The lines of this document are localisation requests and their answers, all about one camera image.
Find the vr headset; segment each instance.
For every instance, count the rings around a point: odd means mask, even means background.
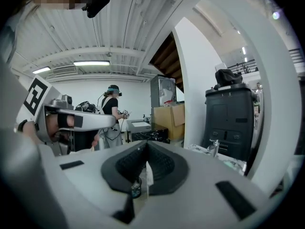
[[[122,93],[119,89],[116,88],[108,88],[108,91],[112,91],[114,94],[118,94],[120,97],[122,96]]]

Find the cardboard box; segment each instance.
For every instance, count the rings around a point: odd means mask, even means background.
[[[184,104],[171,107],[153,108],[153,121],[168,128],[168,138],[176,140],[184,137]]]

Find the white wall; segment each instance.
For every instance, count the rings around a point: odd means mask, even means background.
[[[108,86],[117,85],[122,92],[119,98],[119,110],[132,112],[130,120],[143,119],[143,115],[150,116],[151,113],[151,89],[150,83],[134,83],[126,81],[89,81],[73,83],[54,83],[53,86],[62,94],[72,97],[72,105],[76,107],[84,101],[97,104],[98,98],[107,90]],[[122,126],[122,131],[126,130],[126,121]]]
[[[201,145],[206,117],[205,91],[217,84],[215,66],[222,61],[207,38],[187,18],[175,26],[173,34],[185,94],[184,147]]]

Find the ceiling light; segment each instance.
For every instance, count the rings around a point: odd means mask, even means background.
[[[110,61],[101,60],[101,61],[76,61],[73,63],[75,66],[86,66],[86,65],[99,65],[99,66],[109,66]]]
[[[49,70],[51,70],[51,68],[47,66],[47,67],[41,68],[39,70],[33,71],[33,74],[39,74],[41,72],[45,72],[45,71],[49,71]]]
[[[279,12],[274,12],[272,14],[273,19],[278,20],[280,18],[280,13]]]

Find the black bag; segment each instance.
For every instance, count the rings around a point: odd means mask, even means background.
[[[234,74],[231,70],[218,70],[215,73],[217,88],[233,84],[243,83],[243,77],[240,74]]]
[[[89,103],[88,101],[82,102],[81,104],[75,107],[76,111],[88,112],[88,113],[93,113],[95,109],[96,109],[95,105]]]

